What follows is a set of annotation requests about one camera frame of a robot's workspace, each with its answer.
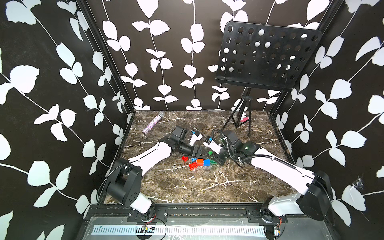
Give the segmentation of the blue square lego brick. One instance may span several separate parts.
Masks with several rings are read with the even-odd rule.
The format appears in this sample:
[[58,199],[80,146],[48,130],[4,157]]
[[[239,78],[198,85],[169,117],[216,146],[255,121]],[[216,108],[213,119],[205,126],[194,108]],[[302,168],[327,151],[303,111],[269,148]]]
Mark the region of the blue square lego brick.
[[203,160],[203,166],[208,167],[210,165],[211,165],[211,161],[209,159],[204,159]]

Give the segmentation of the purple glitter microphone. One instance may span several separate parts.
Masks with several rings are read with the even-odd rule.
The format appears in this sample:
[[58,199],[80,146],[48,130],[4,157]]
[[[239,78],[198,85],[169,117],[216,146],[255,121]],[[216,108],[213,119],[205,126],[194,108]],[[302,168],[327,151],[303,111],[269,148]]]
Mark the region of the purple glitter microphone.
[[160,111],[151,121],[150,123],[142,130],[142,134],[145,136],[148,132],[165,116],[164,111]]

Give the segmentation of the black mounting rail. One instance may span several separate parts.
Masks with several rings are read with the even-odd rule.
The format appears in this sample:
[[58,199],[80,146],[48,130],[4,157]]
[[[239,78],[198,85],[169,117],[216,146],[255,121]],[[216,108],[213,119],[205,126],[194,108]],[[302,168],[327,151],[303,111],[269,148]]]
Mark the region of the black mounting rail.
[[[171,218],[245,218],[248,223],[262,225],[286,223],[288,215],[273,217],[271,223],[262,219],[262,203],[189,203],[189,204],[155,204],[153,215],[155,223],[162,220],[170,223]],[[126,222],[142,223],[143,215],[130,207],[121,205],[93,205],[89,208],[86,220],[91,218],[122,218]]]

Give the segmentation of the black perforated music stand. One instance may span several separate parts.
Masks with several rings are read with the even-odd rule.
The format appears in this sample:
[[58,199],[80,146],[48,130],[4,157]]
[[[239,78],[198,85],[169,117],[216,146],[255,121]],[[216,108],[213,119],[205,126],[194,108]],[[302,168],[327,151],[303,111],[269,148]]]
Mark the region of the black perforated music stand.
[[277,112],[295,86],[323,34],[318,30],[230,21],[224,27],[216,81],[246,89],[228,121],[238,128],[245,107],[251,107],[251,89],[278,91],[270,115]]

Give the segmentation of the orange-red square lego brick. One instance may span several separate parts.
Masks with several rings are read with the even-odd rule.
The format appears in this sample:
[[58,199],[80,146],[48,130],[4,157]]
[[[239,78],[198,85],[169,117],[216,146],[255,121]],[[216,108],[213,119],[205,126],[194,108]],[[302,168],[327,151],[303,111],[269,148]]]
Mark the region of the orange-red square lego brick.
[[197,159],[197,165],[203,166],[204,165],[204,159]]

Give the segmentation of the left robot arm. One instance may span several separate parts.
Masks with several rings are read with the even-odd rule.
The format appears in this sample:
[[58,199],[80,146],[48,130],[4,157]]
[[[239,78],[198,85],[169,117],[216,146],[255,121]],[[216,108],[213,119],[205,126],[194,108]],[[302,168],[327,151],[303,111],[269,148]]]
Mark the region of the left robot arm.
[[160,161],[179,152],[191,156],[194,146],[186,141],[188,130],[176,126],[173,132],[161,138],[152,148],[131,159],[115,161],[101,191],[112,196],[125,207],[130,207],[146,218],[155,215],[155,204],[141,193],[142,177]]

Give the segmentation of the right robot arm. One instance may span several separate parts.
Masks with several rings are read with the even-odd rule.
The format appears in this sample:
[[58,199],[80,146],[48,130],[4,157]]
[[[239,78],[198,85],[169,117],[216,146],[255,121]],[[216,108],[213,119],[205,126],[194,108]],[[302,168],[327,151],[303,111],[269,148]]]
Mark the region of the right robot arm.
[[204,145],[215,153],[217,162],[232,160],[240,167],[251,165],[272,174],[297,191],[285,197],[268,198],[259,213],[265,222],[271,223],[274,218],[285,215],[305,215],[316,221],[327,217],[333,193],[326,173],[297,167],[252,141],[242,143],[232,131],[213,129]]

